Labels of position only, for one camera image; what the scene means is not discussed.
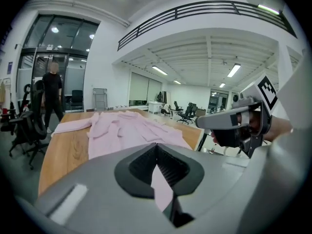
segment black shirt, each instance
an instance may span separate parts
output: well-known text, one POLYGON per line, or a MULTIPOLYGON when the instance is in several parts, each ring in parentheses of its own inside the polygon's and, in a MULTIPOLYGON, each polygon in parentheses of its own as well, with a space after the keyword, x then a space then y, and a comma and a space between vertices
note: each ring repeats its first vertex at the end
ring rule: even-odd
POLYGON ((46 73, 42 77, 46 99, 58 99, 59 89, 62 88, 62 81, 59 74, 46 73))

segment ceiling pipe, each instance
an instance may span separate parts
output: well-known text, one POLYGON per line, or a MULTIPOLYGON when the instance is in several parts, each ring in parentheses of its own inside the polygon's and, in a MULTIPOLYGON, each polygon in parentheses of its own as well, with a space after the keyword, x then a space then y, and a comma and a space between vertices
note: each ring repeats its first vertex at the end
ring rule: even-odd
POLYGON ((104 16, 106 18, 109 18, 115 22, 118 22, 124 27, 129 27, 130 22, 106 11, 100 8, 97 8, 95 6, 83 3, 83 2, 78 2, 74 0, 30 0, 26 3, 25 7, 27 8, 40 8, 42 6, 46 5, 62 5, 62 6, 68 6, 68 7, 74 7, 74 8, 80 8, 83 10, 87 10, 96 14, 99 14, 101 16, 104 16))

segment black pants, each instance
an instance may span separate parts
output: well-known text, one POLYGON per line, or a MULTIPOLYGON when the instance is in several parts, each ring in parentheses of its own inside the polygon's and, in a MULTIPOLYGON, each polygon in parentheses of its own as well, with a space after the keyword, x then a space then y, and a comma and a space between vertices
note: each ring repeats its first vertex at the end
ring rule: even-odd
POLYGON ((170 113, 168 113, 166 110, 164 110, 163 108, 160 110, 160 113, 161 113, 161 114, 167 114, 167 115, 170 114, 170 113))
POLYGON ((50 121, 52 110, 54 110, 54 112, 57 114, 58 120, 59 121, 62 120, 63 112, 62 112, 62 107, 60 105, 59 99, 55 99, 55 100, 47 99, 44 102, 44 105, 45 105, 44 124, 46 128, 49 127, 49 121, 50 121))

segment chair armrest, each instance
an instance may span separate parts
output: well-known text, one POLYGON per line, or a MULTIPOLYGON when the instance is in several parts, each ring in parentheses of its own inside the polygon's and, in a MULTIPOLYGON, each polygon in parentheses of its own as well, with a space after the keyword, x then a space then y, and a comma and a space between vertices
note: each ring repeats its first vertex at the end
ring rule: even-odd
POLYGON ((10 124, 17 124, 17 123, 22 122, 22 121, 23 121, 22 118, 17 118, 17 119, 11 119, 11 120, 9 120, 9 123, 10 123, 10 124))

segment poster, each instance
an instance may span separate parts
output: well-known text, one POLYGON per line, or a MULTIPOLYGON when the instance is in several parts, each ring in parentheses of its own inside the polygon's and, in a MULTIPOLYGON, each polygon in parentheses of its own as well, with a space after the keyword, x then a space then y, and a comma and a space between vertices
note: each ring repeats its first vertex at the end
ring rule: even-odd
POLYGON ((12 71, 12 65, 13 65, 13 62, 11 61, 11 62, 9 62, 9 65, 8 65, 8 72, 7 72, 7 74, 9 75, 9 74, 11 74, 11 71, 12 71))

